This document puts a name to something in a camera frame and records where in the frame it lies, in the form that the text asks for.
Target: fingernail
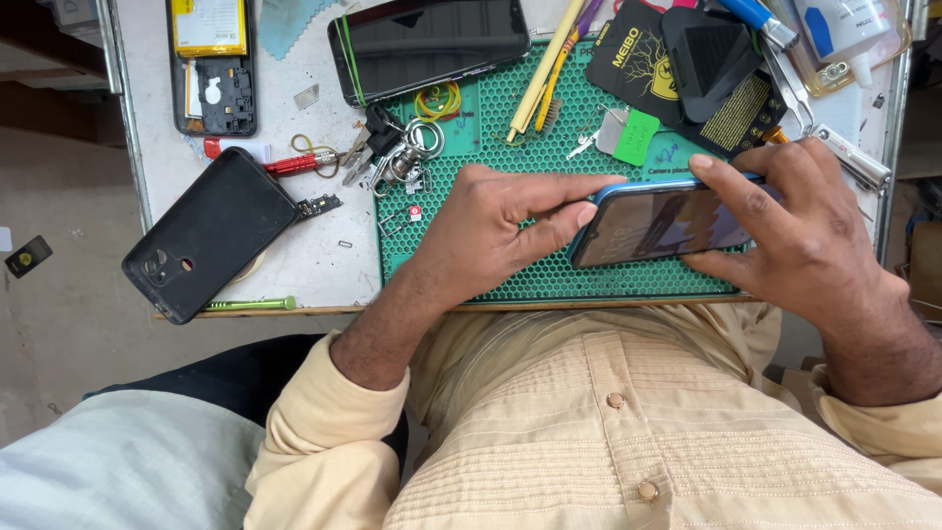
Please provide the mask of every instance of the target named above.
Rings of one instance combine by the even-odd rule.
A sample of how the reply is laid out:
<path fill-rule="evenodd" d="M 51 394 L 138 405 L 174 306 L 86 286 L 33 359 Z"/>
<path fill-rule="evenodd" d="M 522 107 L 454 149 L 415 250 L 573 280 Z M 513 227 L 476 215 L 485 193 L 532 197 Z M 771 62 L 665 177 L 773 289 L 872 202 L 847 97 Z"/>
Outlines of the fingernail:
<path fill-rule="evenodd" d="M 694 155 L 690 157 L 690 162 L 688 162 L 688 164 L 693 170 L 708 169 L 713 165 L 713 157 L 708 157 L 707 155 Z"/>
<path fill-rule="evenodd" d="M 579 223 L 579 228 L 589 224 L 589 221 L 595 217 L 595 212 L 598 211 L 598 207 L 592 203 L 589 203 L 579 212 L 579 216 L 576 218 L 576 221 Z"/>

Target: beige kurta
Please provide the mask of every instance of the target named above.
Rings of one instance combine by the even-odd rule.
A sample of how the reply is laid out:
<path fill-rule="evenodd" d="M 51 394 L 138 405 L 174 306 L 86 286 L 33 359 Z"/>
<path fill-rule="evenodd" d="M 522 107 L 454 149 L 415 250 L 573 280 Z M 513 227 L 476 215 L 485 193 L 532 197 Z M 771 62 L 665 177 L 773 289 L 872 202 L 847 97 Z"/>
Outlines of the beige kurta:
<path fill-rule="evenodd" d="M 780 322 L 762 304 L 450 315 L 411 367 L 430 442 L 398 496 L 379 439 L 410 377 L 353 385 L 331 334 L 271 409 L 246 529 L 942 528 L 942 398 L 847 406 L 818 373 L 836 438 L 761 376 Z"/>

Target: honeycomb pattern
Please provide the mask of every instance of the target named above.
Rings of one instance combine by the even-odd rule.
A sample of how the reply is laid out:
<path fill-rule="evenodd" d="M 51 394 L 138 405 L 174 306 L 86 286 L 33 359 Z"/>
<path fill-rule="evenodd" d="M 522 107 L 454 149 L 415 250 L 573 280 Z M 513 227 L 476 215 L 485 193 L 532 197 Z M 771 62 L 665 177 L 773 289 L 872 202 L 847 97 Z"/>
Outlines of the honeycomb pattern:
<path fill-rule="evenodd" d="M 580 42 L 569 61 L 584 66 L 592 58 L 591 47 L 590 41 Z M 423 214 L 422 221 L 415 223 L 407 223 L 408 217 L 399 214 L 394 221 L 389 222 L 387 229 L 394 228 L 396 221 L 406 223 L 403 229 L 388 238 L 378 233 L 384 285 L 396 268 L 412 255 L 434 213 L 445 201 L 455 173 L 465 164 L 482 163 L 502 172 L 563 170 L 586 174 L 624 174 L 632 182 L 652 179 L 649 178 L 652 175 L 648 174 L 644 167 L 629 165 L 601 153 L 594 147 L 566 161 L 566 155 L 577 146 L 576 138 L 580 127 L 588 121 L 591 134 L 601 124 L 603 114 L 595 111 L 597 103 L 603 103 L 610 108 L 624 107 L 620 100 L 589 83 L 582 74 L 583 67 L 570 65 L 569 68 L 563 68 L 555 97 L 562 98 L 565 103 L 556 128 L 548 137 L 531 139 L 519 147 L 509 147 L 492 135 L 496 133 L 500 138 L 507 136 L 508 124 L 516 111 L 522 92 L 527 87 L 531 73 L 536 70 L 543 56 L 544 49 L 545 45 L 535 44 L 532 53 L 525 60 L 464 81 L 478 85 L 479 108 L 473 109 L 480 119 L 480 150 L 477 153 L 439 157 L 425 162 L 425 167 L 430 171 L 429 193 L 419 191 L 415 195 L 408 195 L 405 193 L 405 187 L 400 184 L 395 186 L 388 196 L 376 201 L 377 219 L 384 219 L 411 205 L 421 206 Z M 402 114 L 402 118 L 408 117 L 403 110 L 411 106 L 409 96 L 401 102 L 388 105 L 393 111 Z M 680 160 L 679 166 L 686 167 L 686 159 Z M 658 176 L 661 176 L 661 180 L 670 180 L 686 175 Z M 730 250 L 741 252 L 744 248 L 743 246 Z M 677 257 L 575 270 L 565 257 L 565 250 L 537 261 L 511 276 L 500 287 L 470 302 L 495 304 L 612 300 L 739 292 L 720 279 L 692 271 Z"/>

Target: white workbench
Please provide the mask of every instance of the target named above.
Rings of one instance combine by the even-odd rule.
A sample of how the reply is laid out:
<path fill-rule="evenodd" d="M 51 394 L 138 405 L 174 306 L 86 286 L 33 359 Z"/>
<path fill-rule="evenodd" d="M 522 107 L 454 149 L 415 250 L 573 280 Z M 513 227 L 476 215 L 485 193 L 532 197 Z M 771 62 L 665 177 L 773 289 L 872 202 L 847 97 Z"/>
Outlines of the white workbench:
<path fill-rule="evenodd" d="M 606 0 L 596 21 L 612 17 L 612 1 Z M 360 0 L 364 8 L 382 0 Z M 168 57 L 167 18 L 163 0 L 110 0 L 115 41 L 119 45 L 113 59 L 121 68 L 128 149 L 138 185 L 138 198 L 144 230 L 149 229 L 173 202 L 205 169 L 181 134 L 174 128 L 171 101 L 170 59 Z M 345 0 L 321 12 L 300 35 L 283 60 L 275 60 L 264 48 L 255 47 L 257 133 L 252 138 L 271 145 L 272 160 L 293 157 L 288 142 L 298 133 L 317 144 L 338 150 L 347 149 L 359 132 L 363 112 L 348 107 L 341 97 L 336 70 L 327 43 L 327 24 L 352 4 Z M 565 0 L 524 0 L 529 27 L 552 31 L 563 11 Z M 256 27 L 260 21 L 261 1 L 254 2 Z M 877 159 L 885 159 L 887 112 L 891 115 L 891 141 L 898 138 L 893 120 L 901 112 L 904 96 L 899 90 L 897 61 L 874 72 L 874 85 L 863 91 L 860 147 Z M 298 111 L 293 97 L 313 84 L 320 85 L 320 99 Z M 883 93 L 883 109 L 872 106 L 873 98 Z M 885 163 L 895 163 L 895 143 L 887 149 Z M 262 267 L 247 279 L 223 290 L 220 300 L 255 300 L 295 295 L 299 306 L 361 306 L 380 288 L 376 226 L 372 197 L 358 186 L 344 188 L 341 177 L 325 180 L 316 174 L 302 174 L 282 179 L 292 197 L 314 198 L 336 193 L 345 204 L 330 214 L 293 226 L 268 249 Z M 867 195 L 857 187 L 860 206 L 870 217 L 866 220 L 871 238 L 879 239 L 884 230 L 882 211 L 885 197 Z M 352 248 L 337 244 L 349 241 Z"/>

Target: dark trousers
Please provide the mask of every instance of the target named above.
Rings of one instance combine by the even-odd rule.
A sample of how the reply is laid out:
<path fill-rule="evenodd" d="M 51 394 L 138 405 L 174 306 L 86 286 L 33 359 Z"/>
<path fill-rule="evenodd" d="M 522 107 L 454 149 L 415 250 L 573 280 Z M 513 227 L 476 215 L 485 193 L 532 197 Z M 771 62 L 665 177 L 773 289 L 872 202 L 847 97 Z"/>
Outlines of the dark trousers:
<path fill-rule="evenodd" d="M 233 348 L 148 379 L 111 385 L 82 399 L 117 390 L 157 390 L 221 406 L 265 427 L 268 410 L 323 335 L 289 335 Z M 405 465 L 409 424 L 405 411 L 396 429 L 382 439 L 396 452 L 399 476 Z"/>

